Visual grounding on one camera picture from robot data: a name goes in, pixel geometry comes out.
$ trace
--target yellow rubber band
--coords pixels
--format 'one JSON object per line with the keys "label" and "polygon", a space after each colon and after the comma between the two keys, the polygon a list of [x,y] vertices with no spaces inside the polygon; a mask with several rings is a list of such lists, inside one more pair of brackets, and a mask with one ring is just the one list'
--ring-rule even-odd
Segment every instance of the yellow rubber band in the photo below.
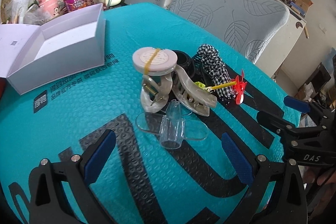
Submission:
{"label": "yellow rubber band", "polygon": [[143,74],[144,75],[148,74],[148,72],[149,72],[149,66],[151,65],[152,61],[154,60],[154,58],[156,57],[156,55],[159,53],[159,51],[160,51],[160,49],[157,48],[155,50],[155,52],[153,52],[151,58],[149,58],[149,60],[146,62],[145,67],[143,68]]}

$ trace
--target bubble texture mat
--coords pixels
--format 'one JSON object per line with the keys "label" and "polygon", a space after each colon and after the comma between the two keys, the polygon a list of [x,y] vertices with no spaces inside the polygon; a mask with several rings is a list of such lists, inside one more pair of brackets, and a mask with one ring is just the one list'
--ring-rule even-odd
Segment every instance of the bubble texture mat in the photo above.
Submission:
{"label": "bubble texture mat", "polygon": [[[7,86],[0,101],[0,181],[8,204],[20,218],[11,194],[21,193],[16,205],[21,216],[29,219],[25,204],[30,200],[30,171],[43,158],[57,162],[82,154],[110,128],[117,144],[90,187],[117,223],[223,223],[247,187],[221,147],[222,133],[232,130],[255,154],[281,161],[279,138],[258,125],[256,114],[264,109],[298,125],[300,113],[283,104],[285,92],[256,66],[169,11],[142,3],[108,10],[104,16],[104,66],[22,96]],[[219,50],[232,78],[244,69],[248,81],[244,103],[232,108],[217,103],[209,117],[192,114],[191,118],[209,127],[208,138],[183,141],[181,148],[165,150],[154,135],[135,126],[143,110],[141,74],[133,68],[132,54],[150,46],[193,56],[203,43]],[[75,214],[86,223],[69,185],[63,185]],[[260,208],[273,186],[269,185]]]}

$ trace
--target black and white checkered fabric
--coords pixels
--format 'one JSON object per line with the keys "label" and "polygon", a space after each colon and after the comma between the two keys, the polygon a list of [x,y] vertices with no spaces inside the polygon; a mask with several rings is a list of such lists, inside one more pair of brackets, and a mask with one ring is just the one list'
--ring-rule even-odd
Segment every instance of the black and white checkered fabric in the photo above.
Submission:
{"label": "black and white checkered fabric", "polygon": [[[197,54],[201,57],[204,70],[215,85],[231,82],[231,78],[225,68],[225,63],[219,57],[218,50],[209,44],[202,44],[198,48]],[[235,97],[231,86],[216,91],[219,97],[226,97],[228,99]]]}

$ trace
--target round compact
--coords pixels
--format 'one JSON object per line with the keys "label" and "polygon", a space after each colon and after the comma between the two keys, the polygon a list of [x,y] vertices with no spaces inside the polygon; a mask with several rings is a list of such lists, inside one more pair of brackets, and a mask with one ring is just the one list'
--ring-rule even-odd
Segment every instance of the round compact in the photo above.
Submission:
{"label": "round compact", "polygon": [[[152,57],[156,51],[153,47],[140,48],[133,54],[133,66],[134,68],[144,74],[144,68],[148,60]],[[171,50],[160,50],[151,64],[148,66],[149,76],[161,76],[172,72],[175,69],[177,62],[177,55]]]}

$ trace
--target white cabinet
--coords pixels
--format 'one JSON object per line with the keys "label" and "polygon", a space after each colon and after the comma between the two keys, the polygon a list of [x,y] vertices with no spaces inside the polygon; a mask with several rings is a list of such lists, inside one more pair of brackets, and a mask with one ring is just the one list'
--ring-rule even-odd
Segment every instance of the white cabinet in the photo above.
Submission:
{"label": "white cabinet", "polygon": [[287,23],[274,35],[255,65],[272,77],[294,47],[305,25],[306,21],[290,9]]}

